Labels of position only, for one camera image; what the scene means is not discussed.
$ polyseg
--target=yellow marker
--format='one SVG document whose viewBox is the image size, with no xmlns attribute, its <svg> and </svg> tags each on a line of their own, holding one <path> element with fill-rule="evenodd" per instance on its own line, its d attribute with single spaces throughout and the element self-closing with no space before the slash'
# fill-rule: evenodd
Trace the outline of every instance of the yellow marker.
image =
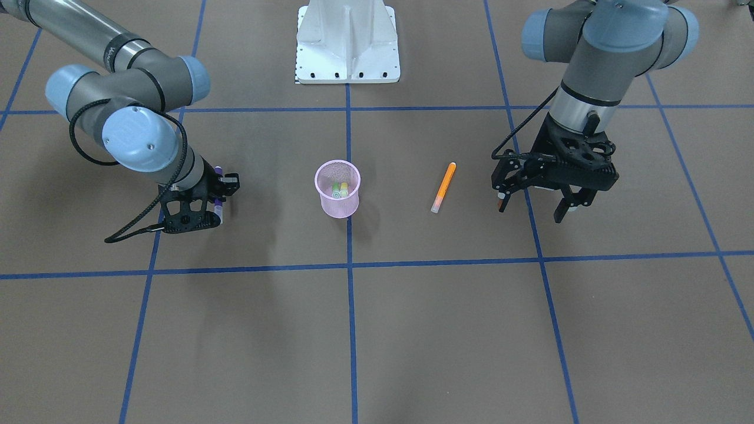
<svg viewBox="0 0 754 424">
<path fill-rule="evenodd" d="M 434 198 L 434 204 L 432 205 L 432 212 L 437 213 L 440 211 L 440 205 L 443 203 L 443 199 L 445 198 L 445 193 L 448 191 L 448 186 L 450 185 L 450 180 L 453 178 L 453 174 L 455 173 L 455 162 L 450 162 L 448 165 L 448 170 L 445 171 L 445 177 L 443 178 L 443 183 L 440 184 L 440 189 L 437 190 L 437 197 Z"/>
</svg>

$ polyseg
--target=pink mesh cup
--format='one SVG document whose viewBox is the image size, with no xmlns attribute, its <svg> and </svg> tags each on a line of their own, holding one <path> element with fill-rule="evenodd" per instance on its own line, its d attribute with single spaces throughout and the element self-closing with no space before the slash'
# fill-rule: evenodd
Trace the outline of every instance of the pink mesh cup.
<svg viewBox="0 0 754 424">
<path fill-rule="evenodd" d="M 348 187 L 342 189 L 343 183 Z M 322 210 L 333 218 L 347 218 L 359 207 L 361 174 L 346 161 L 329 161 L 314 175 L 314 187 L 320 194 Z"/>
</svg>

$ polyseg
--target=blue tape line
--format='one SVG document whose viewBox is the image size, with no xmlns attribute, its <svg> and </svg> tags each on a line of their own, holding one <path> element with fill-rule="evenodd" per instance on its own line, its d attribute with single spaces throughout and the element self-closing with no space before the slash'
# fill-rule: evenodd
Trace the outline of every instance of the blue tape line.
<svg viewBox="0 0 754 424">
<path fill-rule="evenodd" d="M 598 260 L 653 260 L 653 259 L 677 259 L 693 257 L 717 257 L 716 252 L 672 252 L 672 253 L 646 253 L 646 254 L 623 254 L 623 255 L 591 255 L 578 257 L 544 257 L 544 262 L 590 262 Z"/>
<path fill-rule="evenodd" d="M 351 161 L 351 85 L 345 85 L 345 157 Z M 356 313 L 354 304 L 354 237 L 353 220 L 346 227 L 346 261 L 348 265 L 348 329 L 351 345 L 351 424 L 359 423 L 359 396 L 356 361 Z"/>
<path fill-rule="evenodd" d="M 207 0 L 201 0 L 201 7 L 199 8 L 199 21 L 196 23 L 196 33 L 194 34 L 194 47 L 191 50 L 191 55 L 196 57 L 196 52 L 199 50 L 199 38 L 201 37 L 201 27 L 204 24 L 204 10 L 207 8 Z"/>
<path fill-rule="evenodd" d="M 720 254 L 724 257 L 750 257 L 754 256 L 754 250 L 727 250 Z"/>
<path fill-rule="evenodd" d="M 504 265 L 512 263 L 537 263 L 539 258 L 507 258 L 507 259 L 469 259 L 469 260 L 408 260 L 395 262 L 360 262 L 354 263 L 354 268 L 398 268 L 419 266 L 458 266 L 458 265 Z"/>
<path fill-rule="evenodd" d="M 199 46 L 199 37 L 201 34 L 201 26 L 204 22 L 204 8 L 207 4 L 206 0 L 202 0 L 201 9 L 199 10 L 199 19 L 196 26 L 196 33 L 194 37 L 194 47 L 192 50 L 192 56 L 196 57 L 196 52 Z M 178 116 L 178 121 L 183 122 L 185 115 L 185 106 L 181 108 Z M 161 222 L 164 218 L 162 211 L 158 218 L 158 222 Z M 152 289 L 152 277 L 154 275 L 155 264 L 157 263 L 157 254 L 160 248 L 160 235 L 161 232 L 155 233 L 155 240 L 152 243 L 152 255 L 149 259 L 149 273 L 146 277 L 146 283 L 144 284 L 144 294 L 142 296 L 142 305 L 139 311 L 139 322 L 136 325 L 136 336 L 133 338 L 133 351 L 131 352 L 131 361 L 128 366 L 128 377 L 126 378 L 126 388 L 123 393 L 123 403 L 121 405 L 121 415 L 118 424 L 126 423 L 126 415 L 128 414 L 128 403 L 131 396 L 131 388 L 133 387 L 133 375 L 136 373 L 136 362 L 139 358 L 139 347 L 141 345 L 141 336 L 144 329 L 144 320 L 146 318 L 146 308 L 149 303 L 149 292 Z"/>
<path fill-rule="evenodd" d="M 136 336 L 133 338 L 133 350 L 131 351 L 131 362 L 128 365 L 128 377 L 126 378 L 126 389 L 123 393 L 123 403 L 121 404 L 121 415 L 118 424 L 126 423 L 126 414 L 128 412 L 128 401 L 131 396 L 131 387 L 133 386 L 133 375 L 136 373 L 136 360 L 139 357 L 139 345 L 141 344 L 141 335 L 144 328 L 144 317 L 146 317 L 146 306 L 149 301 L 149 291 L 152 289 L 152 276 L 148 275 L 144 284 L 144 294 L 142 295 L 142 305 L 139 310 L 139 322 L 136 325 Z"/>
<path fill-rule="evenodd" d="M 158 222 L 163 220 L 164 215 L 160 211 Z M 126 415 L 128 414 L 128 403 L 131 398 L 131 388 L 133 387 L 133 375 L 136 373 L 136 362 L 139 359 L 139 347 L 141 346 L 141 336 L 144 330 L 144 319 L 146 318 L 146 307 L 149 303 L 149 292 L 152 289 L 152 277 L 155 270 L 155 264 L 157 262 L 157 252 L 160 247 L 160 234 L 155 233 L 155 239 L 152 242 L 152 255 L 149 257 L 149 270 L 147 271 L 146 283 L 144 284 L 144 294 L 142 295 L 141 309 L 139 310 L 139 321 L 136 324 L 136 335 L 133 337 L 133 350 L 131 351 L 131 361 L 128 364 L 128 375 L 126 377 L 126 388 L 123 391 L 123 403 L 121 404 L 121 416 L 118 420 L 118 424 L 126 423 Z"/>
<path fill-rule="evenodd" d="M 356 312 L 354 304 L 354 250 L 352 237 L 352 221 L 348 217 L 348 328 L 351 343 L 351 423 L 359 423 L 359 401 L 357 383 L 357 356 L 356 356 Z"/>
<path fill-rule="evenodd" d="M 131 277 L 147 275 L 146 270 L 132 271 L 90 271 L 90 272 L 39 272 L 29 274 L 0 274 L 0 280 L 40 280 L 48 278 L 99 278 Z"/>
<path fill-rule="evenodd" d="M 37 43 L 39 42 L 39 37 L 41 34 L 41 28 L 37 29 L 37 33 L 34 35 L 34 41 L 32 41 L 32 45 L 31 47 L 29 47 L 29 53 L 26 54 L 26 59 L 23 61 L 21 70 L 18 72 L 18 78 L 16 78 L 16 84 L 14 84 L 13 90 L 11 91 L 11 97 L 8 99 L 8 104 L 5 105 L 5 111 L 2 114 L 2 117 L 0 117 L 0 131 L 2 131 L 2 128 L 5 126 L 5 121 L 8 119 L 8 115 L 11 111 L 11 107 L 13 106 L 13 102 L 16 100 L 18 89 L 21 87 L 21 81 L 23 80 L 23 76 L 26 74 L 26 69 L 29 68 L 29 62 L 31 62 L 32 60 L 34 49 L 37 48 Z"/>
<path fill-rule="evenodd" d="M 504 110 L 505 106 L 360 106 L 351 108 L 355 112 L 393 112 L 400 110 Z"/>
<path fill-rule="evenodd" d="M 729 250 L 724 252 L 677 252 L 677 253 L 646 253 L 646 254 L 617 254 L 592 255 L 576 257 L 543 257 L 546 263 L 589 262 L 608 260 L 662 260 L 695 257 L 750 257 L 754 250 Z M 538 263 L 538 257 L 504 258 L 504 259 L 474 259 L 474 260 L 414 260 L 394 262 L 361 262 L 353 263 L 355 269 L 366 268 L 399 268 L 422 266 L 474 266 L 474 265 L 507 265 L 514 263 Z M 279 265 L 279 266 L 237 266 L 227 268 L 191 268 L 191 269 L 156 269 L 153 275 L 190 275 L 190 274 L 223 274 L 236 272 L 281 272 L 281 271 L 316 271 L 319 269 L 347 269 L 347 263 L 320 263 L 312 265 Z M 146 276 L 149 270 L 127 271 L 92 271 L 92 272 L 48 272 L 34 274 L 0 274 L 0 280 L 36 280 L 55 278 L 102 278 Z"/>
<path fill-rule="evenodd" d="M 500 54 L 498 52 L 498 43 L 495 37 L 495 30 L 492 25 L 492 15 L 489 12 L 489 3 L 487 0 L 484 0 L 484 8 L 487 15 L 487 25 L 489 27 L 489 35 L 490 39 L 492 41 L 492 50 L 495 52 L 495 63 L 498 66 L 498 76 L 500 78 L 500 86 L 503 91 L 503 101 L 505 102 L 506 106 L 506 113 L 508 116 L 508 124 L 510 125 L 510 129 L 513 130 L 515 128 L 515 125 L 513 124 L 513 113 L 510 109 L 510 101 L 508 99 L 508 93 L 507 88 L 505 85 L 505 77 L 503 75 L 503 66 L 500 61 Z M 513 146 L 516 149 L 516 152 L 519 152 L 519 146 L 518 146 L 518 139 L 513 136 Z M 532 226 L 532 234 L 534 236 L 534 243 L 537 249 L 537 259 L 539 262 L 539 268 L 542 274 L 542 282 L 544 284 L 544 291 L 547 295 L 547 305 L 550 308 L 550 320 L 553 324 L 553 332 L 555 334 L 555 342 L 557 344 L 558 348 L 558 356 L 560 357 L 560 367 L 562 368 L 563 373 L 563 380 L 565 382 L 565 390 L 568 394 L 568 400 L 571 407 L 571 415 L 573 418 L 574 424 L 578 424 L 578 411 L 576 409 L 576 401 L 573 395 L 573 389 L 571 387 L 571 377 L 568 370 L 568 362 L 566 361 L 566 353 L 563 349 L 562 340 L 560 336 L 560 328 L 558 326 L 558 320 L 557 315 L 555 312 L 555 304 L 553 303 L 553 297 L 552 293 L 550 292 L 550 281 L 547 277 L 547 269 L 545 267 L 545 262 L 543 261 L 543 254 L 542 254 L 542 246 L 539 239 L 539 233 L 537 231 L 537 223 L 534 217 L 534 209 L 532 207 L 532 200 L 529 197 L 529 191 L 524 190 L 524 196 L 526 197 L 526 207 L 529 209 L 529 222 Z"/>
<path fill-rule="evenodd" d="M 186 113 L 249 113 L 249 112 L 344 112 L 345 107 L 215 107 L 187 108 Z"/>
<path fill-rule="evenodd" d="M 681 153 L 678 141 L 676 140 L 676 135 L 673 133 L 673 129 L 670 127 L 670 121 L 668 121 L 667 115 L 665 114 L 665 108 L 660 101 L 660 97 L 657 95 L 657 90 L 655 90 L 654 84 L 652 83 L 652 79 L 650 78 L 649 74 L 646 75 L 646 78 L 647 82 L 649 83 L 649 88 L 652 91 L 652 95 L 654 96 L 654 101 L 657 102 L 657 105 L 660 107 L 660 114 L 662 115 L 663 122 L 665 123 L 667 133 L 668 135 L 670 135 L 670 141 L 673 143 L 673 148 L 676 150 L 676 155 L 678 156 L 678 160 L 681 163 L 681 168 L 683 168 L 683 174 L 686 176 L 686 181 L 688 182 L 688 186 L 691 188 L 691 193 L 694 195 L 694 200 L 697 202 L 697 207 L 699 207 L 699 212 L 701 213 L 702 219 L 704 220 L 704 225 L 707 228 L 707 232 L 710 234 L 710 239 L 712 240 L 713 246 L 715 246 L 715 252 L 718 254 L 720 265 L 722 266 L 722 270 L 725 273 L 725 277 L 728 279 L 728 285 L 731 286 L 731 291 L 733 292 L 733 296 L 736 299 L 736 303 L 738 304 L 738 309 L 741 313 L 741 316 L 743 317 L 743 322 L 746 323 L 746 328 L 749 330 L 749 335 L 751 336 L 752 341 L 754 341 L 754 327 L 752 326 L 751 319 L 749 318 L 749 314 L 746 312 L 746 307 L 744 307 L 743 305 L 741 296 L 738 293 L 738 288 L 736 287 L 736 282 L 733 280 L 730 269 L 728 269 L 728 264 L 725 262 L 725 256 L 722 254 L 720 244 L 717 242 L 717 237 L 715 236 L 715 232 L 713 231 L 710 219 L 707 217 L 706 211 L 704 210 L 701 198 L 699 197 L 699 193 L 697 192 L 697 187 L 694 185 L 694 181 L 691 178 L 691 173 L 686 166 L 686 161 L 683 159 L 683 154 Z"/>
<path fill-rule="evenodd" d="M 662 109 L 750 109 L 751 105 L 660 105 Z"/>
<path fill-rule="evenodd" d="M 665 109 L 751 109 L 754 105 L 663 105 Z M 657 105 L 619 105 L 619 109 L 658 109 Z M 433 110 L 505 110 L 506 106 L 380 106 L 351 107 L 352 112 L 394 112 Z M 533 110 L 535 105 L 510 106 L 511 110 Z M 186 108 L 186 113 L 253 113 L 253 112 L 344 112 L 345 107 L 257 107 L 257 108 Z M 8 115 L 56 115 L 54 110 L 11 110 Z"/>
</svg>

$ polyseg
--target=brown floor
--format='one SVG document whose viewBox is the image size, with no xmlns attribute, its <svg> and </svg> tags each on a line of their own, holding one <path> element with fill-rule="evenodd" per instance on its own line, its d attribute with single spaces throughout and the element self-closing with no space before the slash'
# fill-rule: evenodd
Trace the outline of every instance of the brown floor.
<svg viewBox="0 0 754 424">
<path fill-rule="evenodd" d="M 401 80 L 351 87 L 293 84 L 304 3 L 90 1 L 202 60 L 190 143 L 241 175 L 218 229 L 119 244 L 155 185 L 78 157 L 44 98 L 61 66 L 100 68 L 0 16 L 0 422 L 751 421 L 746 8 L 678 4 L 696 51 L 637 78 L 608 129 L 620 180 L 556 225 L 552 192 L 497 212 L 489 152 L 559 83 L 520 30 L 568 1 L 390 0 Z M 352 220 L 311 186 L 332 158 L 362 174 Z"/>
</svg>

